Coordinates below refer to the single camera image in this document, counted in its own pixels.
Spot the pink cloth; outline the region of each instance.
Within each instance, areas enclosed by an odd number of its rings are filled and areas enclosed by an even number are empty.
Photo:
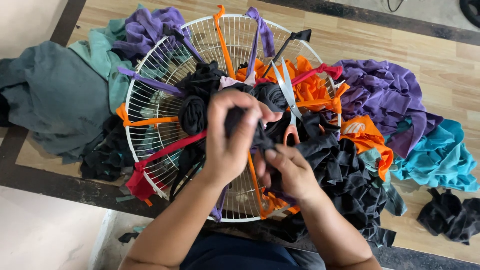
[[[252,71],[252,73],[250,73],[250,75],[248,76],[248,78],[244,82],[237,81],[237,80],[232,79],[230,77],[222,76],[222,77],[220,77],[220,87],[218,88],[218,90],[220,91],[223,88],[227,88],[227,87],[232,86],[236,83],[242,83],[242,84],[253,86],[255,84],[255,74],[256,74],[256,72]]]

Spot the left hand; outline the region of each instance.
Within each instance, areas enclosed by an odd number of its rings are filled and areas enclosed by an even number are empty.
[[[235,131],[227,139],[225,118],[229,109],[238,106],[247,109]],[[225,186],[239,176],[247,164],[248,153],[258,120],[264,123],[278,121],[280,113],[273,113],[255,97],[237,90],[222,90],[208,105],[206,160],[201,173],[205,179]]]

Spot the cable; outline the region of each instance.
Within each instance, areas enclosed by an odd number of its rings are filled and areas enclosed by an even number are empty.
[[[404,0],[400,0],[400,3],[398,4],[397,8],[395,10],[392,10],[392,8],[390,7],[390,0],[387,0],[387,5],[388,5],[388,9],[390,9],[390,12],[395,12],[398,10],[398,8],[400,8],[400,5],[403,3]]]

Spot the dark wood border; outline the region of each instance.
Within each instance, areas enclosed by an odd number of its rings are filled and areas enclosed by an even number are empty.
[[[402,19],[395,21],[391,14],[377,14],[374,19],[366,18],[365,14],[358,15],[355,10],[349,6],[344,6],[336,3],[325,4],[321,0],[304,0],[304,1],[290,1],[290,0],[263,0],[265,2],[280,4],[283,6],[291,6],[297,9],[304,9],[313,12],[319,12],[332,16],[342,17],[355,21],[363,21],[366,23],[387,26],[390,28],[399,29],[398,25],[402,24]],[[66,46],[70,36],[73,32],[75,24],[82,12],[85,0],[69,0],[65,10],[63,11],[60,20],[55,27],[51,41]],[[385,23],[386,18],[390,18],[394,23]],[[463,36],[458,32],[456,34],[449,34],[448,27],[439,27],[437,34],[419,33],[434,37],[441,37],[455,41],[480,44],[480,42],[473,42],[474,36],[469,36],[472,33],[463,32]],[[141,215],[145,217],[155,218],[159,213],[167,207],[168,202],[158,196],[152,196],[151,201],[154,206],[148,207],[145,203],[138,200],[129,200],[117,203],[115,197],[123,196],[118,187],[102,184],[93,181],[83,180],[71,176],[61,175],[44,170],[34,169],[26,166],[15,164],[20,149],[27,137],[28,131],[22,127],[14,126],[9,128],[2,144],[0,145],[0,185],[44,194],[47,196],[57,197],[70,201],[76,201],[94,205],[98,207],[113,209],[117,211],[127,212],[131,214]],[[303,249],[308,251],[315,251],[315,247],[309,239],[302,239],[297,243],[287,243],[272,235],[268,234],[261,226],[261,221],[248,223],[215,223],[206,221],[204,229],[208,231],[217,231],[230,234],[246,233],[254,239],[264,240],[272,243],[281,244],[284,246]],[[372,251],[377,257],[378,261],[383,267],[395,270],[473,270],[480,269],[477,264],[472,264],[460,260],[445,258],[433,254],[426,254],[414,250],[392,247],[392,248],[376,248],[371,244]]]
[[[410,19],[391,13],[357,8],[325,0],[259,0],[265,3],[321,13],[352,21],[385,26],[416,34],[480,46],[480,32]]]

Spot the hand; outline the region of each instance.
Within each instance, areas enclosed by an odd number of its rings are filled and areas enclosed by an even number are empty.
[[[247,109],[234,133],[225,137],[225,118],[229,109],[238,106]],[[239,176],[247,164],[247,154],[252,146],[258,120],[264,123],[278,121],[275,114],[255,97],[237,90],[222,90],[214,95],[208,105],[206,160],[201,173],[205,179],[225,186]]]
[[[297,200],[306,200],[318,195],[320,189],[310,164],[294,147],[277,144],[276,149],[265,151],[265,159],[282,173],[282,188]],[[265,161],[257,153],[254,165],[260,181],[270,187],[272,181],[270,173],[265,171]]]

